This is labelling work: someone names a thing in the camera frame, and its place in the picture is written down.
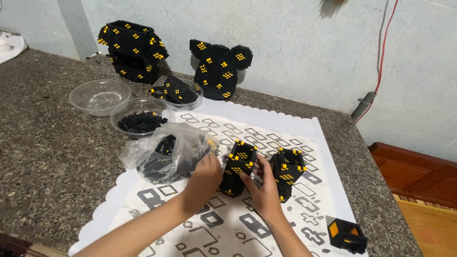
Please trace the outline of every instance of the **hand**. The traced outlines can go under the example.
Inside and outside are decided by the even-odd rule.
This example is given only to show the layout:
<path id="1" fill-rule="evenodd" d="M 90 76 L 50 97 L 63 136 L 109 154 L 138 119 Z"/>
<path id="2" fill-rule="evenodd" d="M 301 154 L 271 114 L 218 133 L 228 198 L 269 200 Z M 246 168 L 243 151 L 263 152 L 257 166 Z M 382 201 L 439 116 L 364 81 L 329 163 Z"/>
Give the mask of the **hand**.
<path id="1" fill-rule="evenodd" d="M 222 181 L 221 163 L 215 155 L 207 155 L 197 163 L 184 190 L 186 204 L 195 213 L 214 196 Z"/>
<path id="2" fill-rule="evenodd" d="M 285 219 L 286 217 L 282 212 L 281 203 L 279 202 L 278 189 L 270 163 L 258 154 L 256 164 L 259 170 L 254 170 L 254 173 L 263 180 L 263 186 L 261 188 L 257 188 L 254 181 L 246 173 L 238 173 L 241 180 L 243 180 L 251 192 L 256 211 L 268 224 L 276 220 Z"/>

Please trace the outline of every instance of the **granite countertop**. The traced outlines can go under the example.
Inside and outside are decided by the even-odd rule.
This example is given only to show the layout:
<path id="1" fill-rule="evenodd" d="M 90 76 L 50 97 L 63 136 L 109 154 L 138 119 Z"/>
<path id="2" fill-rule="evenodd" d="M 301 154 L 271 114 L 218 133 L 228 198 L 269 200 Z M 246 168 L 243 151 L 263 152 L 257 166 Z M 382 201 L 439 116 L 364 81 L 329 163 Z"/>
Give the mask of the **granite countertop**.
<path id="1" fill-rule="evenodd" d="M 124 172 L 117 155 L 127 141 L 106 117 L 72 107 L 68 95 L 90 80 L 120 78 L 104 55 L 75 61 L 30 49 L 0 64 L 0 78 L 0 232 L 67 252 Z M 132 98 L 149 96 L 150 85 L 126 82 Z M 230 100 L 317 117 L 369 255 L 422 256 L 348 115 L 243 89 Z"/>

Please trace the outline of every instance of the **electrical wire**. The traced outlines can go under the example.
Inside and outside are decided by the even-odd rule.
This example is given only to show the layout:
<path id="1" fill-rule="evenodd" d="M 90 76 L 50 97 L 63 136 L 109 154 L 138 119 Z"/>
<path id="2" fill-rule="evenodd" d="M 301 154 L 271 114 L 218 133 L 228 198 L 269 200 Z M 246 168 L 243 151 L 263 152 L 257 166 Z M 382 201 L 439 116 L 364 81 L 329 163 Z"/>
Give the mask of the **electrical wire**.
<path id="1" fill-rule="evenodd" d="M 390 19 L 389 19 L 389 22 L 387 23 L 387 26 L 386 26 L 386 32 L 384 34 L 384 41 L 383 41 L 383 51 L 381 53 L 381 61 L 379 62 L 379 75 L 377 77 L 377 86 L 376 86 L 376 89 L 374 90 L 375 93 L 377 93 L 377 90 L 379 89 L 379 85 L 381 84 L 381 78 L 383 76 L 383 62 L 384 62 L 384 51 L 386 49 L 386 38 L 387 38 L 387 30 L 389 29 L 389 26 L 390 26 L 390 22 L 392 21 L 392 18 L 393 18 L 393 14 L 395 13 L 395 9 L 397 9 L 397 4 L 398 4 L 399 0 L 396 0 L 395 1 L 395 5 L 393 6 L 393 10 L 392 10 L 392 15 L 390 16 Z M 357 122 L 359 122 L 359 120 L 368 112 L 368 110 L 370 110 L 370 107 L 371 105 L 373 104 L 373 102 L 370 103 L 370 105 L 368 106 L 368 108 L 363 112 L 363 114 L 356 120 L 356 124 Z"/>

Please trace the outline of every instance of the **plastic bag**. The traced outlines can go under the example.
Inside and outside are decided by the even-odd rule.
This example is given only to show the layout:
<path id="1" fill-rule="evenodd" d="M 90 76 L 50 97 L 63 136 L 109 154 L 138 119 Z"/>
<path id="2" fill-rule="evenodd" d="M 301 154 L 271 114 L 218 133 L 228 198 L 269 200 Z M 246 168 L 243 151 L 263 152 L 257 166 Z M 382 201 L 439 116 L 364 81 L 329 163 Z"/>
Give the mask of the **plastic bag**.
<path id="1" fill-rule="evenodd" d="M 206 132 L 168 122 L 150 137 L 126 142 L 118 158 L 150 183 L 162 184 L 189 178 L 203 156 L 219 154 L 218 147 L 219 140 Z"/>

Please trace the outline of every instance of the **wooden floor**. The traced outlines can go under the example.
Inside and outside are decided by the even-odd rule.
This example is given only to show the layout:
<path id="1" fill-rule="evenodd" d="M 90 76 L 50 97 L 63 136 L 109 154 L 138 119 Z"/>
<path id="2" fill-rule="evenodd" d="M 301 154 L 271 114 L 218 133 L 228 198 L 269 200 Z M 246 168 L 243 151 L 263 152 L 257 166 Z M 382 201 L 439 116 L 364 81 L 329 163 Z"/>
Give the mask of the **wooden floor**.
<path id="1" fill-rule="evenodd" d="M 394 197 L 425 257 L 457 256 L 457 211 Z"/>

